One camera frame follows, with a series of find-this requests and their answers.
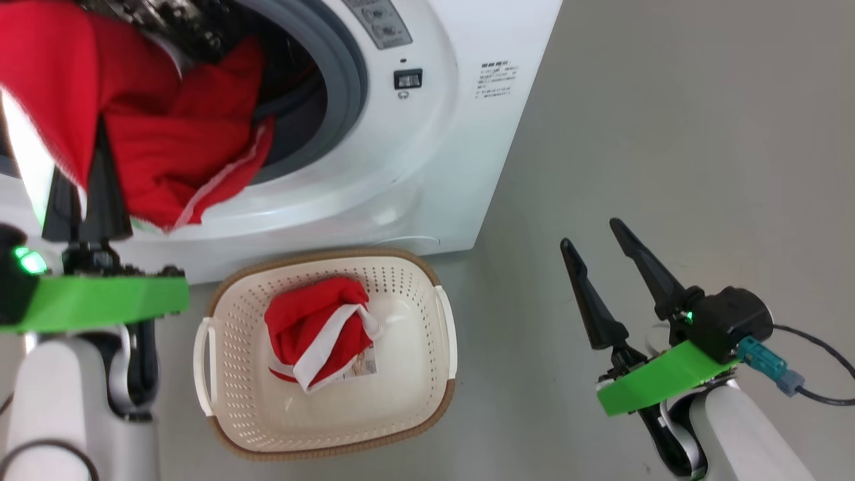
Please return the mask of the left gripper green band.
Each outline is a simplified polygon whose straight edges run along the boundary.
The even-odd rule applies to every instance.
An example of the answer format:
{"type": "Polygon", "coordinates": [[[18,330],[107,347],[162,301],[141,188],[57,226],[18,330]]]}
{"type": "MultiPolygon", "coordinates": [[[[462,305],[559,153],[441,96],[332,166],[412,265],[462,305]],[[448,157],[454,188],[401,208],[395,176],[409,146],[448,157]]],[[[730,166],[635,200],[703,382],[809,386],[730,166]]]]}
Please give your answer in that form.
{"type": "MultiPolygon", "coordinates": [[[[98,121],[82,221],[77,186],[53,170],[41,237],[49,243],[110,243],[132,237],[104,120],[98,121]]],[[[2,332],[61,333],[133,325],[182,313],[183,276],[51,276],[45,259],[24,246],[2,249],[2,332]]]]}

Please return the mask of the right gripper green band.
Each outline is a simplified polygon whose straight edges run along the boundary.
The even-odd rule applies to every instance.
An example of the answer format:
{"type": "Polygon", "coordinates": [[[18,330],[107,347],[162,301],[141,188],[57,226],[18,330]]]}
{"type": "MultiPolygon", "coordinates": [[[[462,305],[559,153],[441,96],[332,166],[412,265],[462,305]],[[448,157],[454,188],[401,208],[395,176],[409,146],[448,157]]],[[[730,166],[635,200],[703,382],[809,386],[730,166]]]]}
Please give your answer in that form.
{"type": "MultiPolygon", "coordinates": [[[[624,255],[635,262],[655,302],[657,317],[686,319],[687,290],[680,281],[623,220],[612,217],[609,225],[624,255]]],[[[569,238],[562,238],[560,251],[590,348],[600,351],[623,346],[629,337],[628,329],[614,319],[590,283],[588,268],[569,238]]],[[[738,359],[718,363],[692,341],[684,341],[617,380],[602,381],[596,387],[596,398],[608,416],[620,416],[697,389],[738,363],[738,359]]]]}

